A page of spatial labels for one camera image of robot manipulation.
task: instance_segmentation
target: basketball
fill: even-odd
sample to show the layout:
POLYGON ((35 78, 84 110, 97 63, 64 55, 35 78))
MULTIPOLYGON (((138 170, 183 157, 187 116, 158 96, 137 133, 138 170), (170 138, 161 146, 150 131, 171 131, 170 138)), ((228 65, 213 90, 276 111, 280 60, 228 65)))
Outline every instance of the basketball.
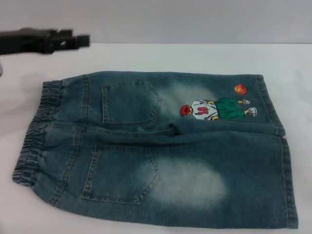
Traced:
POLYGON ((247 88, 242 84, 238 84, 237 86, 235 86, 234 90, 237 94, 247 93, 247 88))

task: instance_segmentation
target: denim shorts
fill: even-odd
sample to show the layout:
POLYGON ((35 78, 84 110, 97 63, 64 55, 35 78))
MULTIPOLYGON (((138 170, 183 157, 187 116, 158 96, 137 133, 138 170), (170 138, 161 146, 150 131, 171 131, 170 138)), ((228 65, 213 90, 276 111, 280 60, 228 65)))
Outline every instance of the denim shorts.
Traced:
POLYGON ((52 206, 107 220, 298 227, 285 130, 261 75, 45 82, 13 180, 52 206))

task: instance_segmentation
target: cartoon boy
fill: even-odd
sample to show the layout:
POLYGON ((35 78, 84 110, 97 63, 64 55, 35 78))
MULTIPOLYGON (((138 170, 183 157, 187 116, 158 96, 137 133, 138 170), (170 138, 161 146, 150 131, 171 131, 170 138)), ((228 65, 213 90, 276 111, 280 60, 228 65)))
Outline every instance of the cartoon boy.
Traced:
POLYGON ((190 115, 202 120, 243 119, 245 115, 252 117, 257 115, 257 109, 250 107, 246 111, 239 109, 239 104, 250 104, 246 99, 236 100, 233 98, 220 98, 218 101, 196 100, 191 106, 184 105, 180 109, 181 115, 190 115))

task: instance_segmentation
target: gray wall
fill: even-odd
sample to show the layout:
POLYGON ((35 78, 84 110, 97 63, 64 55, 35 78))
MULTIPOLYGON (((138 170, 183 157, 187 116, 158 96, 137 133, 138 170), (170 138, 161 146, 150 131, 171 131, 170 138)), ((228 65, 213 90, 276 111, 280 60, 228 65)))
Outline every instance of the gray wall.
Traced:
POLYGON ((1 0, 0 30, 25 26, 103 43, 311 43, 312 0, 1 0))

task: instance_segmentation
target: jeans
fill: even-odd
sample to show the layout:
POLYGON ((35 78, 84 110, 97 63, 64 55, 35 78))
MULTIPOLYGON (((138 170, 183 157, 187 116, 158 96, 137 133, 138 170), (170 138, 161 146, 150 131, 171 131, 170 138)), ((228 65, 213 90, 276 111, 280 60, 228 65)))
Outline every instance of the jeans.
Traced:
POLYGON ((261 75, 45 82, 13 180, 52 206, 107 220, 298 227, 285 130, 261 75))

